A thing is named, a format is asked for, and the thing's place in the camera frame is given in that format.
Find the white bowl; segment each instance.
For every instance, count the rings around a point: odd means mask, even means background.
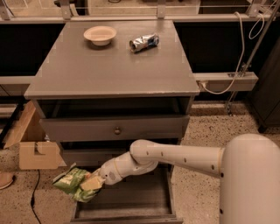
[[[116,30],[110,26],[95,26],[84,32],[84,38],[96,46],[106,46],[116,36]]]

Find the black wire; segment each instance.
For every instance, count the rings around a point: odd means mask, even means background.
[[[34,215],[35,215],[35,217],[36,217],[38,223],[41,224],[41,222],[40,222],[38,216],[36,215],[36,213],[35,213],[35,211],[34,211],[34,204],[35,204],[34,193],[35,193],[35,191],[36,191],[36,189],[37,189],[37,186],[38,186],[39,181],[40,181],[40,170],[38,170],[38,179],[37,179],[37,183],[36,183],[35,188],[34,188],[33,193],[32,193],[30,205],[31,205],[31,209],[32,209],[32,211],[33,211],[33,213],[34,213]]]
[[[0,85],[1,89],[8,95],[8,96],[11,96],[5,89],[2,85]]]

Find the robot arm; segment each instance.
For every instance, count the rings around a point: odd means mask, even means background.
[[[220,223],[280,223],[280,149],[264,136],[246,134],[226,148],[137,140],[100,170],[105,184],[155,169],[158,162],[220,176]]]
[[[158,162],[218,176],[223,148],[196,147],[136,140],[129,152],[112,158],[101,167],[105,184],[113,185],[129,175],[140,175],[154,170]]]

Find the chip bag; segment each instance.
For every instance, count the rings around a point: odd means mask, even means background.
[[[105,179],[99,175],[99,170],[91,173],[73,164],[68,171],[57,176],[52,184],[76,201],[89,202],[105,182]]]

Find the cabinet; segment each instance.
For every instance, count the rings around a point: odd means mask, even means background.
[[[249,95],[255,115],[260,121],[259,132],[280,126],[280,38],[278,38],[259,74],[259,81]]]
[[[95,25],[116,29],[111,44],[97,47],[83,38]],[[130,51],[131,39],[152,32],[159,35],[157,47]],[[66,23],[24,96],[68,165],[96,167],[139,138],[179,143],[198,93],[174,24],[165,20]],[[86,206],[78,203],[73,222],[182,223],[165,168],[105,192]]]

